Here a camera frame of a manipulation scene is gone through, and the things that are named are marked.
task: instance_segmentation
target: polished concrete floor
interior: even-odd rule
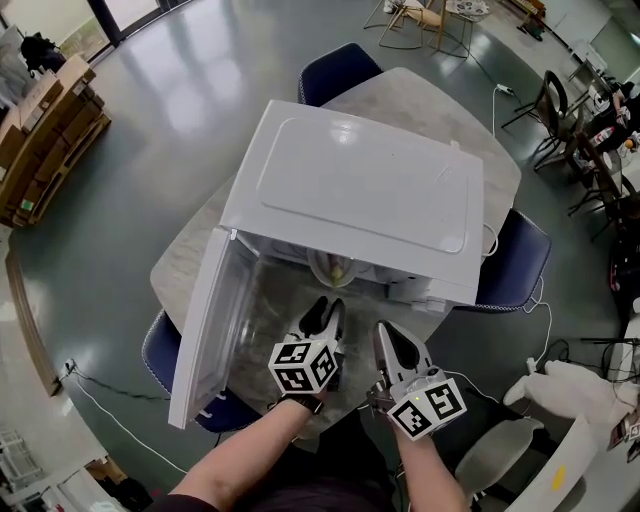
[[[55,367],[72,357],[83,372],[103,381],[139,393],[161,392],[140,357],[160,308],[149,284],[151,268],[238,168],[267,102],[295,101],[298,73],[317,56],[355,41],[383,68],[404,66],[423,76],[489,129],[492,80],[512,87],[523,101],[535,97],[539,76],[481,27],[474,32],[472,53],[482,67],[472,58],[462,61],[427,49],[380,48],[379,29],[362,30],[374,5],[373,0],[194,0],[97,66],[95,86],[114,122],[69,176],[42,223],[16,232],[13,240]],[[407,27],[397,37],[417,35]],[[517,105],[515,98],[498,95],[496,124]],[[617,334],[607,289],[611,235],[591,244],[589,232],[600,219],[565,214],[580,191],[557,169],[533,173],[529,159],[543,136],[531,119],[497,132],[522,168],[515,206],[553,240],[544,274],[552,339]],[[429,345],[441,366],[466,373],[486,393],[501,397],[523,374],[525,359],[542,351],[547,325],[543,308],[531,315],[454,312]],[[597,353],[579,346],[571,357],[599,362]],[[176,483],[177,472],[139,447],[73,384],[67,388],[129,475],[151,491]],[[90,389],[145,443],[182,467],[215,442],[197,426],[186,433],[170,427],[164,403]],[[477,412],[482,406],[475,403],[472,409],[437,437],[450,463],[482,431],[484,416]],[[397,456],[388,437],[381,429],[372,431],[393,465]]]

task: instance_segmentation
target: dark pants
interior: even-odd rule
[[[364,431],[357,410],[320,434],[316,453],[290,445],[269,480],[270,484],[292,483],[313,476],[374,484],[389,496],[394,491],[384,457]]]

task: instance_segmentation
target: wooden pallet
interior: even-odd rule
[[[31,216],[29,217],[29,224],[35,225],[37,224],[45,210],[49,206],[49,203],[55,196],[56,192],[62,185],[62,182],[69,174],[69,171],[73,169],[78,160],[84,155],[84,153],[91,147],[93,142],[98,138],[98,136],[111,124],[111,119],[103,112],[100,116],[87,128],[82,137],[78,139],[78,141],[71,146],[67,156],[62,162],[62,165],[58,168],[58,170],[51,176],[49,180],[49,184],[42,192],[40,199],[33,207],[31,211]]]

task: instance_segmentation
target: white cable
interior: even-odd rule
[[[533,302],[533,306],[531,307],[531,309],[527,309],[526,305],[525,307],[522,308],[522,310],[527,314],[530,315],[531,313],[533,313],[533,311],[538,307],[538,306],[546,306],[547,309],[549,310],[549,327],[547,329],[547,337],[544,340],[544,350],[542,351],[542,354],[540,354],[540,357],[538,357],[538,359],[536,359],[534,361],[535,366],[538,366],[538,363],[540,361],[542,361],[542,358],[545,356],[545,354],[547,353],[547,348],[549,347],[549,337],[551,336],[551,326],[553,325],[553,314],[551,313],[551,306],[549,306],[549,303],[547,302],[542,302],[542,294],[544,293],[544,278],[542,276],[540,276],[540,298],[536,299],[535,297],[533,297],[533,295],[531,296],[531,299],[529,299],[531,302]]]
[[[175,469],[177,469],[177,470],[178,470],[178,471],[180,471],[181,473],[187,474],[187,472],[186,472],[184,469],[179,468],[179,467],[178,467],[178,466],[176,466],[173,462],[171,462],[169,459],[167,459],[164,455],[159,454],[159,453],[158,453],[157,451],[155,451],[153,448],[149,448],[146,444],[144,444],[142,441],[140,441],[140,439],[138,439],[135,435],[133,435],[133,434],[132,434],[128,429],[127,429],[127,427],[125,427],[122,423],[120,423],[120,422],[118,421],[118,418],[116,418],[113,414],[111,414],[111,413],[110,413],[109,411],[107,411],[104,407],[102,407],[102,406],[98,403],[98,401],[97,401],[95,398],[93,398],[93,397],[89,394],[89,392],[88,392],[86,389],[84,389],[84,388],[82,387],[82,384],[80,384],[80,383],[79,383],[79,382],[77,382],[77,381],[76,381],[76,384],[77,384],[77,385],[78,385],[78,387],[80,388],[80,391],[82,391],[85,395],[87,395],[87,396],[88,396],[88,397],[93,401],[93,403],[94,403],[94,404],[96,404],[96,406],[98,407],[98,409],[100,409],[100,410],[101,410],[102,412],[104,412],[105,414],[108,414],[109,416],[111,416],[111,418],[113,419],[113,421],[115,421],[115,422],[118,424],[118,426],[119,426],[122,430],[124,430],[127,434],[129,434],[129,435],[130,435],[131,437],[133,437],[136,441],[138,441],[138,443],[139,443],[141,446],[145,447],[145,448],[146,448],[147,450],[149,450],[151,453],[156,454],[156,455],[157,455],[158,457],[160,457],[163,461],[165,461],[167,464],[169,464],[170,466],[174,467]]]
[[[491,249],[489,252],[482,253],[482,255],[486,258],[488,256],[493,256],[498,250],[498,233],[496,233],[496,230],[489,226],[489,224],[487,224],[486,222],[484,223],[484,227],[489,228],[489,231],[491,231],[494,236],[493,249]]]
[[[496,91],[498,90],[498,86],[493,90],[493,119],[491,121],[491,132],[493,133],[493,137],[496,136]]]
[[[450,372],[449,370],[442,370],[444,373],[451,373],[452,375],[460,375],[460,377],[464,377],[465,379],[467,379],[467,382],[469,384],[471,384],[473,386],[473,388],[480,393],[483,397],[488,398],[489,400],[493,400],[495,403],[499,404],[500,402],[498,402],[495,398],[493,398],[492,396],[489,395],[485,395],[482,391],[480,391],[480,388],[478,388],[478,386],[476,386],[473,382],[471,382],[471,379],[469,377],[467,377],[464,373],[460,373],[460,372]]]

